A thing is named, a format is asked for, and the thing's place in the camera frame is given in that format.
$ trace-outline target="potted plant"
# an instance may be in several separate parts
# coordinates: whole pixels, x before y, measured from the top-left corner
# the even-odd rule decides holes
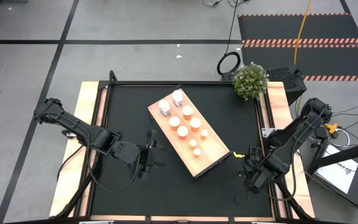
[[[264,68],[251,62],[234,72],[233,85],[237,95],[246,101],[249,98],[259,99],[260,93],[266,93],[267,77]]]

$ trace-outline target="white sign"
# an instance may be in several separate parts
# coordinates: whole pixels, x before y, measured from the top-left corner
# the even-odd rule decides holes
[[[329,145],[324,153],[323,157],[333,155],[339,152],[337,148],[332,145]],[[354,162],[352,159],[347,161],[339,162],[326,167],[321,167],[317,170],[317,174],[323,179],[327,180],[333,186],[342,190],[345,194],[348,193],[349,188],[351,187],[354,174],[357,170],[358,163]]]

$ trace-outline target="wooden table frame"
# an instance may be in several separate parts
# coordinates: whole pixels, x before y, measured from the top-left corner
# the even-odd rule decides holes
[[[101,125],[103,119],[103,111],[107,96],[107,88],[101,90],[101,95],[99,96],[99,102],[96,102],[98,94],[99,82],[83,82],[81,85],[80,94],[78,95],[78,101],[75,109],[74,115],[84,122],[91,123],[93,119],[93,114],[95,111],[95,105],[99,105],[97,116],[95,117],[95,124]],[[262,117],[264,126],[269,127],[269,117],[268,117],[268,107],[271,108],[271,115],[273,122],[276,128],[285,128],[288,124],[292,122],[290,109],[287,104],[287,98],[285,95],[285,90],[282,82],[268,82],[268,97],[270,102],[268,105],[265,104],[265,98],[263,95],[260,97],[260,104],[262,110]],[[65,149],[65,155],[63,160],[70,156],[80,145],[76,139],[69,139]],[[91,153],[91,161],[93,161],[94,152]],[[73,194],[76,192],[81,178],[81,173],[83,170],[83,162],[85,158],[85,148],[73,156],[70,161],[67,162],[66,166],[62,169],[60,173],[60,178],[57,183],[55,196],[53,198],[52,207],[50,210],[50,216],[58,214],[65,205],[70,201]],[[303,164],[301,158],[298,154],[295,154],[295,174],[296,174],[296,184],[297,191],[295,194],[296,201],[303,207],[306,213],[310,216],[314,216],[313,207],[310,200],[309,190],[305,179],[305,174],[303,171]],[[286,183],[288,190],[292,192],[293,190],[293,177],[291,172],[286,176]],[[277,196],[282,198],[282,194],[276,186]],[[88,199],[90,195],[90,184],[87,186],[83,197],[81,207],[79,209],[79,215],[85,216],[86,210],[88,207]],[[280,211],[280,216],[286,218],[285,205],[283,202],[278,202],[278,209]],[[125,215],[92,215],[92,220],[133,220],[133,221],[142,221],[146,217],[143,215],[139,216],[125,216]],[[187,220],[187,221],[216,221],[216,222],[228,222],[228,217],[162,217],[162,216],[151,216],[152,221],[178,221],[178,220]],[[260,221],[260,222],[269,222],[274,221],[274,217],[235,217],[234,221],[236,222],[251,222],[251,221]]]

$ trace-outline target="orange cable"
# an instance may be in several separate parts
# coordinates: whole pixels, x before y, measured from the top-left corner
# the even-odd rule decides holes
[[[295,55],[293,56],[293,64],[294,64],[294,65],[296,65],[296,57],[298,56],[298,44],[299,44],[299,39],[301,38],[301,34],[302,34],[302,30],[303,30],[303,25],[305,24],[306,17],[308,16],[309,11],[310,11],[311,2],[312,2],[312,0],[309,0],[308,8],[306,9],[306,13],[305,13],[305,15],[303,16],[303,21],[302,21],[301,29],[299,30],[298,38],[297,38],[297,40],[296,40]]]

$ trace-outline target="floor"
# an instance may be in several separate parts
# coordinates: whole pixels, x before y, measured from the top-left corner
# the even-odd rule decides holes
[[[358,0],[346,2],[358,26]],[[304,13],[307,3],[250,0],[239,6],[237,13]],[[73,20],[66,26],[68,32],[64,32],[72,6],[76,6],[72,10]],[[314,0],[311,13],[317,12],[344,10],[340,0]],[[61,99],[63,107],[74,112],[81,82],[106,80],[111,69],[119,80],[219,80],[216,64],[226,45],[217,40],[228,37],[232,13],[233,8],[226,1],[208,8],[202,0],[29,0],[0,4],[0,40],[34,40],[1,45],[0,205],[10,181],[7,194],[12,197],[10,203],[8,200],[4,204],[9,205],[7,209],[0,210],[0,222],[43,219],[49,215],[67,140],[60,134],[61,128],[52,125],[38,125],[33,136],[27,134],[41,93]],[[109,45],[77,41],[63,45],[61,38],[133,41]],[[232,38],[240,39],[237,20]],[[136,41],[162,39],[168,41]],[[230,50],[238,47],[232,44]],[[228,60],[223,69],[234,63]],[[333,111],[358,106],[358,82],[306,82],[306,86],[302,103],[318,97],[329,103]],[[357,116],[333,119],[343,126],[357,120]],[[358,125],[351,131],[358,136]],[[301,152],[307,167],[313,150],[304,144]],[[25,158],[24,165],[20,175],[12,176],[19,154]],[[358,223],[357,209],[313,182],[309,190],[316,217]]]

